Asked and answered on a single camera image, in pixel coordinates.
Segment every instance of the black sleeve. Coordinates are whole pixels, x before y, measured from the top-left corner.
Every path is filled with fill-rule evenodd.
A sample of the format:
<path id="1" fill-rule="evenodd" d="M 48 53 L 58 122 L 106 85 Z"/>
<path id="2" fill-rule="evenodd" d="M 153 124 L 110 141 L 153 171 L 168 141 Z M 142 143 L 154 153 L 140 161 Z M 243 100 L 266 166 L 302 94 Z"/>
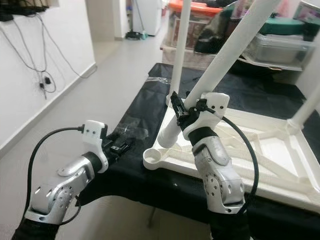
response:
<path id="1" fill-rule="evenodd" d="M 230 215 L 211 212 L 209 217 L 214 240 L 250 240 L 247 213 Z"/>
<path id="2" fill-rule="evenodd" d="M 15 230 L 12 240 L 54 240 L 59 227 L 59 225 L 24 219 Z"/>

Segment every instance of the robotic arm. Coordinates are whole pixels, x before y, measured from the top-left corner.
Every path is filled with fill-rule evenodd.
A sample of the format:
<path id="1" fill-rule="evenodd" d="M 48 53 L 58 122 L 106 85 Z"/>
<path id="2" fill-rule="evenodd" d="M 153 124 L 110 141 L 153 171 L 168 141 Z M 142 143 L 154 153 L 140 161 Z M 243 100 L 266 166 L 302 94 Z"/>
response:
<path id="1" fill-rule="evenodd" d="M 242 212 L 244 184 L 214 132 L 223 119 L 229 99 L 223 93 L 204 93 L 196 106 L 187 111 L 176 92 L 171 96 L 177 124 L 184 138 L 192 144 L 195 166 L 203 180 L 213 239 L 249 240 L 248 218 L 246 212 Z"/>
<path id="2" fill-rule="evenodd" d="M 59 227 L 69 222 L 63 219 L 72 200 L 132 143 L 130 139 L 122 142 L 107 139 L 107 126 L 97 121 L 88 120 L 82 132 L 86 153 L 58 169 L 35 190 L 13 240 L 54 240 Z"/>

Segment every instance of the black cloth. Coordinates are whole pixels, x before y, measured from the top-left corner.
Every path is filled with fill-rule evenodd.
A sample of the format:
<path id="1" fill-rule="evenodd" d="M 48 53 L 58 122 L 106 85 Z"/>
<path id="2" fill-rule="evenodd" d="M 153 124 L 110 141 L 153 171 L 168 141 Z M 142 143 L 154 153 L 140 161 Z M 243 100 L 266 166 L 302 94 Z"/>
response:
<path id="1" fill-rule="evenodd" d="M 150 77 L 171 78 L 172 66 L 157 63 Z M 179 94 L 184 97 L 197 83 L 203 71 L 184 68 Z M 203 223 L 209 222 L 206 195 L 201 180 L 167 169 L 148 170 L 143 166 L 143 152 L 156 140 L 167 110 L 169 84 L 146 82 L 124 114 L 121 124 L 138 120 L 138 128 L 148 137 L 137 140 L 119 161 L 96 176 L 79 196 L 88 204 L 103 196 L 122 196 Z M 263 79 L 228 73 L 216 88 L 230 95 L 229 108 L 279 119 L 291 118 L 301 107 L 304 96 L 297 87 Z M 317 159 L 320 159 L 320 117 L 314 112 L 303 133 Z M 252 235 L 260 240 L 316 240 L 320 236 L 320 216 L 316 213 L 256 197 L 248 208 Z"/>

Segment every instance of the white tube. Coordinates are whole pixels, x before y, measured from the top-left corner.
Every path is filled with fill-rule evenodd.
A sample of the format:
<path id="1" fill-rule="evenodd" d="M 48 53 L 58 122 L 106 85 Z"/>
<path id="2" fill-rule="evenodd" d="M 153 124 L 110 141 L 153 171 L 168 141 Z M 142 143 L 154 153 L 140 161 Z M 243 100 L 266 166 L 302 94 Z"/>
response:
<path id="1" fill-rule="evenodd" d="M 246 16 L 233 31 L 229 39 L 204 72 L 199 82 L 194 86 L 193 90 L 186 98 L 184 102 L 186 109 L 195 106 L 197 99 L 201 97 L 202 93 L 211 92 L 216 88 L 218 83 L 246 49 L 280 1 L 281 0 L 254 1 Z M 175 135 L 180 133 L 180 127 L 177 126 L 175 118 L 176 116 L 170 121 L 166 129 L 159 134 L 157 139 L 159 144 L 164 148 L 172 147 L 173 145 L 170 144 L 173 140 L 177 139 L 177 136 Z"/>
<path id="2" fill-rule="evenodd" d="M 173 72 L 171 77 L 170 91 L 167 96 L 167 105 L 170 102 L 170 96 L 172 93 L 179 92 L 182 67 L 184 64 L 185 50 L 188 37 L 189 20 L 191 12 L 192 0 L 183 0 L 182 12 L 180 17 L 178 40 L 176 45 L 176 53 L 174 58 Z"/>
<path id="3" fill-rule="evenodd" d="M 311 96 L 306 100 L 303 106 L 296 112 L 293 118 L 289 119 L 288 122 L 291 126 L 296 129 L 302 129 L 304 123 L 314 112 L 317 105 L 320 103 L 320 84 L 313 91 Z"/>

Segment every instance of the gray floor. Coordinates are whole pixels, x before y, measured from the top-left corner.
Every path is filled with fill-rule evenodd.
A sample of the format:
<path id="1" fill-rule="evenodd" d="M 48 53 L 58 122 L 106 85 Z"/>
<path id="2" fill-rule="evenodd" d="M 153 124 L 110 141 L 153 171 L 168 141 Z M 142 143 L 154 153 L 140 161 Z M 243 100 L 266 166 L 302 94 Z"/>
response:
<path id="1" fill-rule="evenodd" d="M 9 240 L 17 227 L 26 197 L 27 163 L 44 134 L 62 127 L 82 125 L 85 120 L 108 124 L 112 131 L 143 85 L 148 71 L 162 61 L 160 45 L 166 33 L 145 41 L 123 41 L 98 65 L 89 79 L 66 95 L 0 161 L 0 239 Z M 33 168 L 33 188 L 58 168 L 83 153 L 77 132 L 57 134 L 39 151 Z M 147 220 L 152 208 L 121 197 L 103 197 L 84 206 L 80 215 L 61 227 L 61 240 L 208 240 L 207 225 L 157 210 L 152 228 Z"/>

